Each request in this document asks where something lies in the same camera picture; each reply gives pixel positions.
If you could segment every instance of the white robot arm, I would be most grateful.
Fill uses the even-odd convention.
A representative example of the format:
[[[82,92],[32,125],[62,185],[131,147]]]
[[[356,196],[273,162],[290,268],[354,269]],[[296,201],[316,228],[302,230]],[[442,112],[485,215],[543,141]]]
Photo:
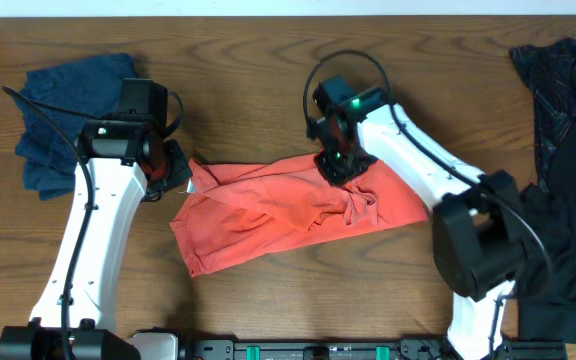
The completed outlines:
[[[484,175],[483,171],[464,163],[442,148],[413,123],[401,105],[395,105],[395,113],[408,132],[427,149],[472,181],[479,182],[479,176]],[[419,195],[428,209],[432,210],[446,194],[461,194],[470,188],[422,154],[394,123],[387,105],[368,113],[366,120],[357,124],[357,132],[361,146],[388,164]],[[479,301],[453,293],[452,323],[447,337],[463,359],[478,360],[488,355],[495,301],[500,295],[510,294],[513,288],[514,281],[504,281],[489,290]],[[498,314],[501,319],[503,308]],[[501,321],[497,322],[494,334],[496,349],[502,343]]]
[[[146,176],[139,166],[120,159],[93,158],[88,170],[98,209],[88,225],[71,288],[70,328],[94,321],[95,328],[115,330],[115,304],[126,239],[137,206],[146,193]],[[75,193],[66,232],[48,284],[32,310],[30,320],[42,327],[61,326],[61,302],[66,271],[72,257],[87,201],[86,183],[75,170]]]

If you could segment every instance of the wooden table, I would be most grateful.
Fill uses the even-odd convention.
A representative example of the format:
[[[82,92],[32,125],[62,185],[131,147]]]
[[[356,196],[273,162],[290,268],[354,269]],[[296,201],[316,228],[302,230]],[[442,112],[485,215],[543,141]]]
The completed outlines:
[[[0,19],[0,86],[28,70],[127,52],[139,73],[177,91],[175,137],[210,162],[270,162],[312,153],[301,93],[321,56],[357,48],[387,66],[398,100],[430,136],[485,171],[535,180],[529,90],[508,58],[521,44],[576,37],[576,17]],[[379,84],[353,59],[327,67],[358,88]],[[0,90],[0,331],[23,325],[48,280],[71,196],[23,189],[24,131]],[[166,326],[245,338],[385,338],[442,334],[451,292],[432,261],[428,225],[267,255],[190,279],[168,222],[186,195],[139,207],[118,290],[120,336]],[[516,334],[517,309],[504,320]],[[576,346],[568,347],[576,358]]]

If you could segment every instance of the crumpled orange fabric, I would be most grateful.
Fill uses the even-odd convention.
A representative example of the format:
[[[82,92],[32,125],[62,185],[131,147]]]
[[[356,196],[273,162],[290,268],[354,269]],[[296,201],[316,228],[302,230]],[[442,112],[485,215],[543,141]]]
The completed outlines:
[[[331,186],[314,155],[264,165],[190,161],[196,193],[170,223],[191,276],[258,256],[426,220],[419,197],[378,161]]]

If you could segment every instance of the dark blue cloth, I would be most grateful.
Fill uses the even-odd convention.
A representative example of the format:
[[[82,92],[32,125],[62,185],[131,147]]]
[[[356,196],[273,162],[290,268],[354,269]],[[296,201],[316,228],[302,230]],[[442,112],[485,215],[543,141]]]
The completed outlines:
[[[128,54],[101,55],[57,67],[29,71],[21,94],[49,105],[102,116],[117,111],[121,80],[137,77]],[[17,102],[26,132],[15,153],[27,159],[24,187],[39,191],[41,200],[67,194],[75,188],[77,162],[59,136],[34,112]],[[42,109],[75,139],[86,118]]]

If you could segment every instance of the black cable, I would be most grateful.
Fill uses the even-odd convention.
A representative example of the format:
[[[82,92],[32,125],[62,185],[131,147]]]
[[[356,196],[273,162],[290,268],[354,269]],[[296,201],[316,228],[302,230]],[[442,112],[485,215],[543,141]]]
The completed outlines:
[[[497,323],[499,322],[499,312],[501,307],[504,306],[504,301],[511,299],[512,295],[499,294],[495,301],[495,313],[492,317],[492,328],[490,329],[490,336],[488,337],[488,358],[493,360],[495,356],[495,330],[497,330]]]
[[[39,117],[48,124],[59,137],[63,140],[66,146],[72,151],[77,163],[81,167],[81,171],[84,174],[84,179],[86,180],[86,190],[88,192],[88,201],[85,205],[85,212],[84,218],[81,222],[81,228],[79,230],[79,235],[77,236],[77,242],[75,243],[75,247],[72,251],[72,256],[70,258],[70,264],[68,265],[68,271],[66,272],[66,279],[64,280],[64,291],[61,298],[61,342],[64,350],[64,356],[67,360],[74,359],[74,355],[72,353],[72,347],[70,346],[69,341],[69,308],[70,308],[70,288],[72,286],[72,280],[75,275],[75,268],[77,266],[77,260],[79,259],[79,253],[81,252],[81,246],[83,244],[84,237],[86,236],[86,230],[88,228],[88,223],[90,222],[90,217],[92,215],[92,211],[94,210],[94,200],[95,200],[95,192],[92,185],[92,178],[90,177],[90,172],[86,167],[86,163],[81,158],[79,153],[77,152],[77,148],[75,144],[70,140],[68,135],[55,123],[46,113],[41,111],[39,106],[35,104],[32,100],[24,97],[14,89],[4,86],[2,87],[4,92],[11,96],[13,99],[22,102],[24,105],[28,106],[28,108],[34,111]]]
[[[426,147],[424,147],[419,141],[417,141],[417,139],[415,139],[412,135],[410,135],[410,133],[406,129],[405,124],[402,124],[399,121],[399,118],[397,117],[397,114],[395,113],[395,101],[394,101],[394,96],[393,96],[393,92],[392,92],[392,86],[390,84],[390,79],[388,78],[388,74],[386,73],[386,69],[383,67],[383,65],[377,59],[375,59],[374,57],[372,57],[372,56],[370,56],[370,55],[368,55],[362,51],[358,51],[358,50],[339,50],[339,51],[336,51],[332,54],[325,56],[324,58],[322,58],[319,61],[319,64],[315,65],[315,67],[310,72],[310,75],[308,76],[308,80],[306,80],[306,85],[304,87],[304,94],[303,94],[303,99],[302,99],[303,100],[304,118],[306,119],[306,125],[307,125],[308,129],[311,128],[312,123],[316,122],[316,120],[308,114],[308,89],[310,88],[310,83],[312,82],[312,79],[315,76],[315,74],[317,73],[317,71],[319,70],[319,68],[325,62],[327,62],[330,59],[333,59],[337,56],[340,56],[340,55],[355,55],[355,56],[362,57],[362,58],[367,59],[368,61],[372,62],[375,65],[375,67],[377,68],[377,70],[379,70],[379,73],[381,74],[382,79],[386,83],[386,96],[388,98],[388,108],[390,110],[390,115],[392,116],[394,123],[397,125],[397,127],[399,127],[399,130],[401,131],[401,133],[403,133],[406,136],[406,138],[419,151],[421,151],[422,154],[426,155],[429,159],[431,159],[433,162],[435,162],[437,165],[439,165],[439,167],[441,167],[443,170],[445,170],[451,176],[454,176],[455,178],[459,179],[460,181],[462,181],[466,185],[468,185],[471,188],[478,191],[483,197],[487,198],[488,200],[490,200],[490,201],[496,203],[497,205],[499,205],[500,207],[504,208],[517,221],[519,221],[519,223],[528,231],[528,233],[531,236],[531,239],[534,241],[534,243],[539,248],[539,251],[543,255],[544,261],[546,263],[546,272],[547,272],[548,276],[547,276],[547,279],[546,279],[544,286],[536,294],[531,294],[528,296],[522,296],[522,298],[524,298],[524,299],[536,299],[536,298],[542,297],[547,292],[549,292],[551,287],[552,287],[552,282],[554,279],[553,264],[552,264],[552,260],[550,258],[550,255],[548,255],[548,252],[546,251],[546,248],[544,247],[544,244],[541,242],[541,239],[539,238],[537,233],[532,229],[532,227],[530,227],[530,225],[528,225],[526,220],[521,215],[519,215],[519,213],[517,213],[517,211],[512,207],[512,205],[510,203],[508,203],[505,199],[499,197],[498,195],[494,194],[493,192],[489,191],[488,189],[484,188],[483,186],[479,185],[478,183],[467,178],[465,175],[458,172],[454,167],[449,166],[446,163],[444,163],[439,157],[437,157],[435,154],[433,154],[430,150],[428,150]],[[494,335],[494,331],[497,327],[497,320],[498,320],[497,318],[499,316],[499,308],[501,307],[500,304],[503,304],[502,301],[505,299],[500,299],[500,298],[497,299],[497,304],[496,304],[497,307],[495,309],[496,315],[495,315],[495,319],[494,319],[493,324],[492,324],[493,335]]]
[[[41,101],[28,99],[28,98],[26,98],[26,97],[24,97],[24,99],[26,99],[27,101],[29,101],[29,102],[31,102],[31,103],[39,106],[39,107],[46,108],[46,109],[50,109],[50,110],[54,110],[54,111],[59,111],[59,112],[62,112],[62,113],[64,113],[64,114],[77,115],[77,116],[86,117],[86,118],[94,119],[94,120],[102,120],[101,117],[99,117],[99,116],[90,115],[90,114],[82,113],[82,112],[79,112],[79,111],[74,111],[74,110],[69,110],[69,109],[60,108],[60,107],[57,107],[57,106],[54,106],[54,105],[49,105],[49,104],[46,104],[46,103],[42,103]]]
[[[166,128],[164,139],[172,135],[172,133],[174,133],[175,130],[179,128],[179,125],[181,125],[181,120],[184,118],[184,104],[181,102],[179,95],[177,95],[177,93],[174,91],[169,91],[168,95],[172,96],[173,99],[177,101],[177,104],[179,105],[179,115],[177,115],[175,120]]]

